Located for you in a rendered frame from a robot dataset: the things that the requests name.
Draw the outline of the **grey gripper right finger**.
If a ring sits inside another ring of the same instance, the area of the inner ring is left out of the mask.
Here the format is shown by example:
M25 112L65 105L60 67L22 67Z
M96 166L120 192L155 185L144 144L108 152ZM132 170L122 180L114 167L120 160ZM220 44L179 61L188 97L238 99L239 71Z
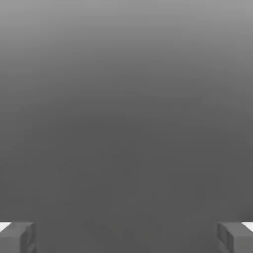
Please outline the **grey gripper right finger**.
M253 222L219 222L216 234L220 253L253 253Z

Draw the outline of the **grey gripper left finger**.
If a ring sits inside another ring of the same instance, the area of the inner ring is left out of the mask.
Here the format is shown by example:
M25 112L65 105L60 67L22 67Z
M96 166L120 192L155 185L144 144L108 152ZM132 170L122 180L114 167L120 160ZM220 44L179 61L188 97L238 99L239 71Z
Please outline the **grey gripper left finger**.
M0 253L37 253L34 222L0 222Z

